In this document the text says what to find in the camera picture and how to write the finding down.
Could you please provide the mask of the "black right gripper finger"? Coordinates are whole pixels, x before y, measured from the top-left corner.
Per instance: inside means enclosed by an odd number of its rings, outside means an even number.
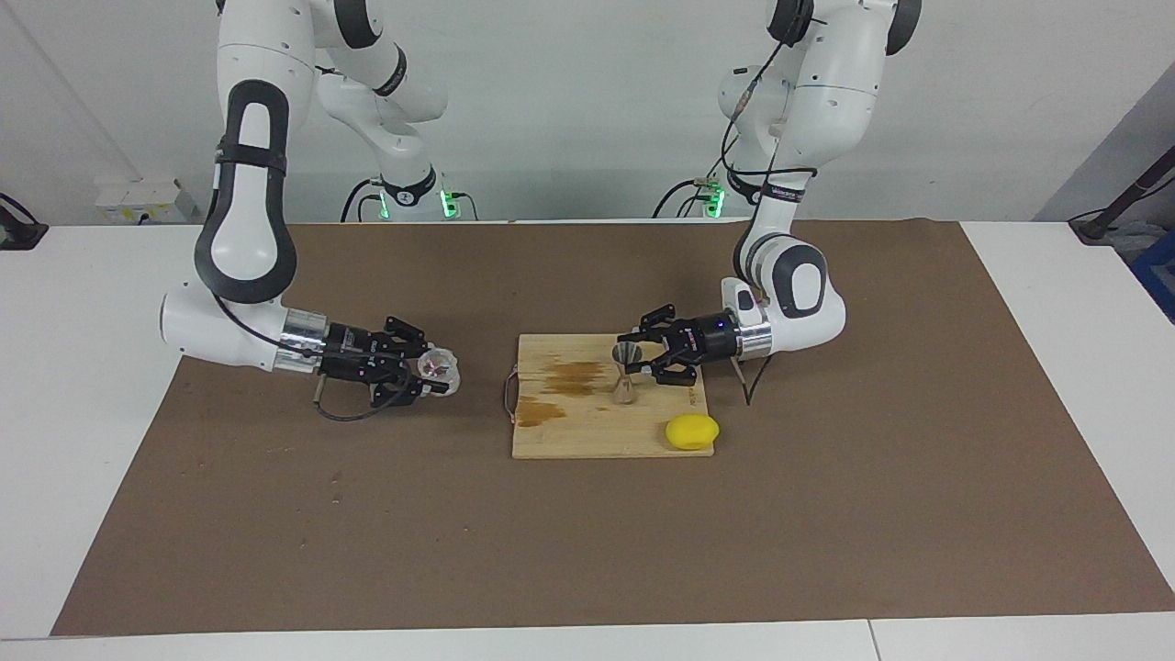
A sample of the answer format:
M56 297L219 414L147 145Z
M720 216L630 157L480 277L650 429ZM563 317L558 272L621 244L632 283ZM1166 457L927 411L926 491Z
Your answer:
M425 365L416 375L403 365L369 365L370 410L410 406L417 398L443 398L454 393L452 365Z
M407 321L387 317L385 328L380 333L380 352L400 357L419 357L432 350L435 344L427 340L423 330Z

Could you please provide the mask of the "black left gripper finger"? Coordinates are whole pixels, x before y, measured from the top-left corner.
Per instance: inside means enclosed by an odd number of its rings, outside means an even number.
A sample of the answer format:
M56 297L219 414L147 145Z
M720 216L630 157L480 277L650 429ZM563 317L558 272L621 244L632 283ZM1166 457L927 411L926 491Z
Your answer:
M634 360L624 365L625 375L650 375L663 386L693 387L698 380L698 359L659 357L654 360Z
M618 335L616 342L660 343L664 348L689 348L683 322L677 319L673 304L658 306L642 316L642 322L630 333Z

